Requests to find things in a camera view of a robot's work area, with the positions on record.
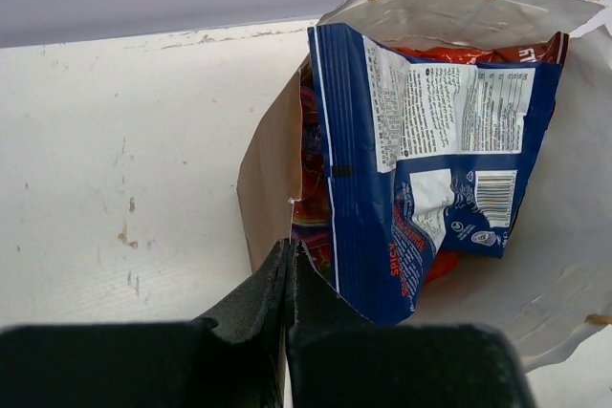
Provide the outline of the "blue snack bag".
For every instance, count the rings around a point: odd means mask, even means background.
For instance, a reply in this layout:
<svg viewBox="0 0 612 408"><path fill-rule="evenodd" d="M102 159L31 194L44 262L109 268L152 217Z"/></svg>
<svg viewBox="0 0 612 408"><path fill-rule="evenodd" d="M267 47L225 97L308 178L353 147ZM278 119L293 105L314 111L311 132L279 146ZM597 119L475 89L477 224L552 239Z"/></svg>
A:
<svg viewBox="0 0 612 408"><path fill-rule="evenodd" d="M308 31L331 221L331 283L360 314L414 313L443 251L499 258L555 110L569 37L391 49Z"/></svg>

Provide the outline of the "purple Fox's candy bag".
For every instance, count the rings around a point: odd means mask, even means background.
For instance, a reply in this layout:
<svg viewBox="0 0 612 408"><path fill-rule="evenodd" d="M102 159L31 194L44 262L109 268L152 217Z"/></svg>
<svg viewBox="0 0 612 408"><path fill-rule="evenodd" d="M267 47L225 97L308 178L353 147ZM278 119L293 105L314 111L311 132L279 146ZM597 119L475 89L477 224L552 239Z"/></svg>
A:
<svg viewBox="0 0 612 408"><path fill-rule="evenodd" d="M330 252L330 210L322 140L317 114L317 99L309 66L300 71L301 127L301 198L295 202L292 236L302 241L319 273L332 281Z"/></svg>

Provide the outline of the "red candy bag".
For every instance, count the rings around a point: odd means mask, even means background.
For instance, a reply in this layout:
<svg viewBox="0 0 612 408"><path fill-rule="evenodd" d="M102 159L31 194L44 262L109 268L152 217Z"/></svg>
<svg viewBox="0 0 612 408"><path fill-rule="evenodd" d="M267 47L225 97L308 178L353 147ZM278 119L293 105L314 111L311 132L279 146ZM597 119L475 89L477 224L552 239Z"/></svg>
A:
<svg viewBox="0 0 612 408"><path fill-rule="evenodd" d="M449 274L457 268L460 259L457 251L447 249L442 249L437 253L425 250L421 255L423 258L422 286Z"/></svg>

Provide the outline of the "red Doritos chip bag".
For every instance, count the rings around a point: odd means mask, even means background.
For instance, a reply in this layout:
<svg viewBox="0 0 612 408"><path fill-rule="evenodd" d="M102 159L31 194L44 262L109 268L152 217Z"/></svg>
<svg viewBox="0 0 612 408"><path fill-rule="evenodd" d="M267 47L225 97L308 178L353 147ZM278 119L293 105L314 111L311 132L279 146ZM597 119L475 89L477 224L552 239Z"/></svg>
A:
<svg viewBox="0 0 612 408"><path fill-rule="evenodd" d="M406 47L393 47L401 54L458 64L487 63L533 63L546 62L563 66L569 48L570 35L555 33L547 42L529 45L515 45L493 50L477 48L434 47L429 50L416 50Z"/></svg>

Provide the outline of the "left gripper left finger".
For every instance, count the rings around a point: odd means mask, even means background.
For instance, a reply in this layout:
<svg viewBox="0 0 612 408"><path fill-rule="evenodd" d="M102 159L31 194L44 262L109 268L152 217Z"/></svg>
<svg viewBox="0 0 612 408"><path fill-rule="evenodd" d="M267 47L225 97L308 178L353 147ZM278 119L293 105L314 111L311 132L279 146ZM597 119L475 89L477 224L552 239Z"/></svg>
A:
<svg viewBox="0 0 612 408"><path fill-rule="evenodd" d="M1 332L4 407L279 407L289 240L198 317Z"/></svg>

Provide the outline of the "brown paper bag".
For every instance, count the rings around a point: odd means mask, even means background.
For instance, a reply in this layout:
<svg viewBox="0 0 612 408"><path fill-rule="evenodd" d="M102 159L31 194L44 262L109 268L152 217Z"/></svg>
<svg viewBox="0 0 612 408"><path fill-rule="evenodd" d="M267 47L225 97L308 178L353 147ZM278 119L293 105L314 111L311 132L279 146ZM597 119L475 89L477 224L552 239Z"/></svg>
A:
<svg viewBox="0 0 612 408"><path fill-rule="evenodd" d="M611 311L611 0L347 0L323 16L386 42L522 44L572 35L569 67L509 253L470 257L425 289L410 323L486 323L528 369L565 360Z"/></svg>

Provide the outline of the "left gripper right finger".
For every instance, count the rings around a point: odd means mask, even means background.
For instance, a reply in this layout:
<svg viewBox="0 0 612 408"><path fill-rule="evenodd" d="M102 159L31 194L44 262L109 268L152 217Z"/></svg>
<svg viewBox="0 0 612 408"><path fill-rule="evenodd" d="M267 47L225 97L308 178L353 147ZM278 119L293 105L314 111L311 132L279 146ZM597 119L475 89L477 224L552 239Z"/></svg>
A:
<svg viewBox="0 0 612 408"><path fill-rule="evenodd" d="M533 407L514 348L473 324L375 325L318 273L287 260L287 356L295 407Z"/></svg>

